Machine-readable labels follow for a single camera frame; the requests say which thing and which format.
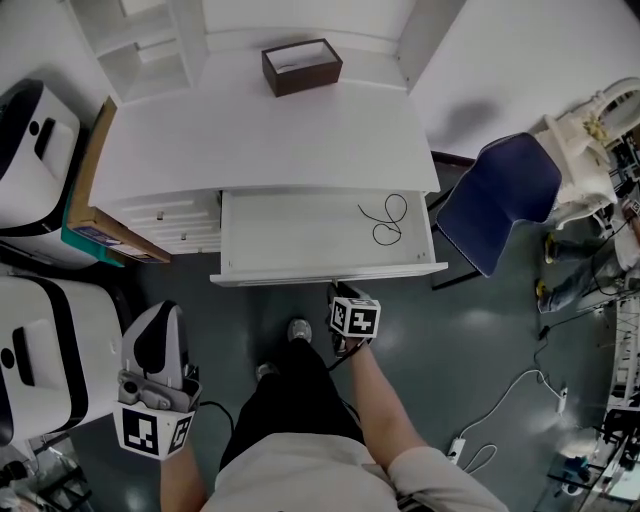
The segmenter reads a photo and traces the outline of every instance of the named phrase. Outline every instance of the white cable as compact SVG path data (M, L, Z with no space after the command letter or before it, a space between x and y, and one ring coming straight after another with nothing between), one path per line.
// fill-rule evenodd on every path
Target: white cable
M500 400L498 400L498 403L496 405L493 406L493 409L491 409L487 414L485 414L484 416L482 416L479 420L474 421L473 423L467 425L464 430L462 432L460 432L460 435L458 436L459 438L464 437L464 434L469 431L470 429L472 429L473 427L476 427L478 425L480 425L480 423L482 423L483 421L489 419L489 417L496 412L496 410L498 409L498 407L500 407L500 405L502 404L502 402L505 401L505 399L507 398L507 396L509 395L509 392L514 388L514 386L520 382L526 375L529 375L531 373L537 373L538 375L540 375L542 377L542 383L547 386L547 388L549 388L549 391L551 391L556 397L558 397L558 399L562 400L562 396L560 395L560 393L558 393L555 389L553 389L549 383L547 382L547 379L545 378L544 374L540 371L540 370L527 370L524 373L521 373L518 378L516 380L514 380L511 385L507 388L507 390L504 392L504 394L502 395L502 398L500 398ZM464 468L464 471L467 471L470 467L471 464L473 464L473 462L478 458L478 455L480 455L480 452L482 452L482 450L484 450L485 448L493 448L493 452L491 453L491 455L489 455L489 457L487 458L487 460L485 460L482 464L480 464L477 468L472 469L471 471L469 471L469 474L473 474L476 471L478 471L479 469L484 468L485 466L487 466L492 460L493 458L496 456L496 453L498 453L498 447L495 444L485 444L482 448L480 448L476 454L473 456L473 458L471 459L471 461L469 461L469 464L466 465L466 467Z
M493 448L493 452L491 452L491 455L489 455L489 457L487 458L487 460L485 460L482 464L480 464L477 468L473 468L471 471L469 471L470 475L473 475L476 471L478 471L479 469L482 469L483 467L485 467L487 464L489 464L489 462L491 462L491 460L495 457L496 453L498 453L498 447L491 443L491 444L485 444L482 448L480 448L476 454L473 456L473 459L471 459L469 461L469 464L467 464L463 471L467 471L470 467L471 464L473 464L473 461L476 460L478 458L478 455L480 455L480 453L482 452L482 450L484 450L485 448Z

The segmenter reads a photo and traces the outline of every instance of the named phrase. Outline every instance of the power strip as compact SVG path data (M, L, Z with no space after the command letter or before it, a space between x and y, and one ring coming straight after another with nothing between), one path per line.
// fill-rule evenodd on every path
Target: power strip
M458 461L460 460L460 454L462 454L462 449L464 448L464 444L466 442L467 442L466 439L463 439L462 437L456 437L451 443L451 447L449 448L447 457L456 466L458 465Z

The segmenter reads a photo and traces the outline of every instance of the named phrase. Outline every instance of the brown box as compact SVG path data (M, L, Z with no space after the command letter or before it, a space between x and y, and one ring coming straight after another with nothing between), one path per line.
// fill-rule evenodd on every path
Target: brown box
M262 71L276 97L335 84L342 59L326 39L269 48L262 52Z
M107 99L98 114L71 197L67 227L79 235L145 263L169 263L171 255L148 240L130 231L106 213L89 206L89 194L96 174L100 153L116 113L116 106Z

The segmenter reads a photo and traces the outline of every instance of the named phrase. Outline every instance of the drawer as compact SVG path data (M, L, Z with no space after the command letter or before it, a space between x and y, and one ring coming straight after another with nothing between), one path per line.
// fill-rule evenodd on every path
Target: drawer
M404 201L390 194L399 194ZM400 219L398 238L367 218ZM363 190L225 191L220 274L224 286L376 279L447 268L435 260L420 192Z
M220 240L203 242L176 242L157 244L170 254L192 254L201 252L220 252Z
M171 254L202 252L202 248L220 250L220 226L218 223L202 222L185 226L162 226L155 228L133 228L133 231Z
M136 197L98 206L135 232L138 229L218 222L220 219L218 193L211 190Z

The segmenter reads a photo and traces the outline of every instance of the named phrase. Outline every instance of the open drawer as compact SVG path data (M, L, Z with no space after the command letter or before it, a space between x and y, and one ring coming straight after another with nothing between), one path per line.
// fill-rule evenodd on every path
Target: open drawer
M222 194L220 274L223 286L322 282L334 278L379 279L429 274L436 263L429 219L420 192L397 192L406 199L398 222L402 236L392 245L374 240L376 221L388 220L389 191L234 190ZM404 201L393 196L389 214L399 219ZM375 228L382 244L398 239Z

